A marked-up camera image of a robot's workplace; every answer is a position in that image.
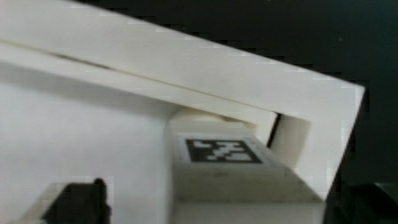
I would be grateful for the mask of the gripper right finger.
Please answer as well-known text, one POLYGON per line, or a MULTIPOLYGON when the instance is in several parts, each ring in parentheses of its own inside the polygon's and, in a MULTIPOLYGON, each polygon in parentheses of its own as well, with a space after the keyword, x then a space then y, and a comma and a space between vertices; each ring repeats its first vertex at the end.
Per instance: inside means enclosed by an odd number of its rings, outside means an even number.
POLYGON ((347 224, 398 224, 398 184, 351 185, 343 191, 342 213, 347 224))

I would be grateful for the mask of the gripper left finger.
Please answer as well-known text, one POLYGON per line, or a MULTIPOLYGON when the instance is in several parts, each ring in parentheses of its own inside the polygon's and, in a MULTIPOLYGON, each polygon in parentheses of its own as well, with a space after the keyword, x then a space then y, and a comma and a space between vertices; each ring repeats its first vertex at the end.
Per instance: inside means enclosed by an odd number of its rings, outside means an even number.
POLYGON ((41 216, 47 224, 111 224, 107 196, 102 178, 93 183, 70 183, 41 216))

